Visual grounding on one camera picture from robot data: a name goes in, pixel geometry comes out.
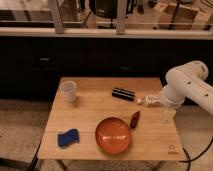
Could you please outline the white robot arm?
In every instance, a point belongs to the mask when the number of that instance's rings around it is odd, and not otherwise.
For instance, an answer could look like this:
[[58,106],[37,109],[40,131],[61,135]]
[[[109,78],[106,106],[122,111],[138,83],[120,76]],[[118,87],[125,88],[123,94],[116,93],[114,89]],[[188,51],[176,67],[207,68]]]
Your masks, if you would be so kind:
[[205,82],[208,74],[208,67],[202,61],[171,68],[160,93],[161,104],[167,109],[178,109],[188,98],[213,116],[213,86]]

